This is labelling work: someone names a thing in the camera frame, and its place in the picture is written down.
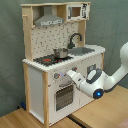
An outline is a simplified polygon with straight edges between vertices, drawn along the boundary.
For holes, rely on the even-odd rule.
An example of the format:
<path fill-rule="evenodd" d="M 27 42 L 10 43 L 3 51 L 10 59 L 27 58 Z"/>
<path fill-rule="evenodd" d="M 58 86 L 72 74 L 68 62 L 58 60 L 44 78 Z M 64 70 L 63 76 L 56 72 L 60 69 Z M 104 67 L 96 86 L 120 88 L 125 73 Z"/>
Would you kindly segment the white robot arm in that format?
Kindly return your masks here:
<path fill-rule="evenodd" d="M 69 70 L 67 75 L 79 91 L 93 99 L 99 99 L 104 93 L 112 91 L 116 84 L 128 74 L 128 42 L 120 49 L 120 59 L 120 68 L 111 76 L 99 68 L 90 71 L 86 78 L 73 70 Z"/>

